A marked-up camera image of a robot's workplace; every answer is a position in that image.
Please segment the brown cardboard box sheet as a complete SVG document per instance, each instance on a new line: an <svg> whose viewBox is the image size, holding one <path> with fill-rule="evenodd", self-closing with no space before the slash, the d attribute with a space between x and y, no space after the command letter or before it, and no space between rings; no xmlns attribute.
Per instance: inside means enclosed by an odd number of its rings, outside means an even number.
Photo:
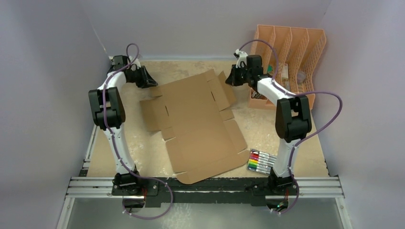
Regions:
<svg viewBox="0 0 405 229"><path fill-rule="evenodd" d="M149 131L160 131L176 178L194 184L248 162L250 152L234 118L236 97L214 70L152 87L140 101Z"/></svg>

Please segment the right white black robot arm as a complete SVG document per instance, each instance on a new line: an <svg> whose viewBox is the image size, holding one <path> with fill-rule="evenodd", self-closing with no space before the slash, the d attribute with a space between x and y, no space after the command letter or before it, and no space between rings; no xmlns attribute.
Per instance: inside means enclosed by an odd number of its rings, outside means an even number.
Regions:
<svg viewBox="0 0 405 229"><path fill-rule="evenodd" d="M260 55L236 50L234 56L237 62L232 65L226 84L241 86L246 83L276 106L275 130L280 143L268 177L268 188L272 193L280 194L293 183L296 144L312 129L309 99L285 90L269 74L263 73Z"/></svg>

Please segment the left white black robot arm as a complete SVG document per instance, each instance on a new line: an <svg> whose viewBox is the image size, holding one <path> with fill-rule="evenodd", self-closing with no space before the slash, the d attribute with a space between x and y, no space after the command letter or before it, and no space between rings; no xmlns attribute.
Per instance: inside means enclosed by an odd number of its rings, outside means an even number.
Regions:
<svg viewBox="0 0 405 229"><path fill-rule="evenodd" d="M117 55L112 58L103 84L90 90L88 97L93 121L106 135L113 153L116 166L113 187L137 195L142 190L142 181L126 142L126 113L120 96L126 83L134 83L141 89L158 86L137 57Z"/></svg>

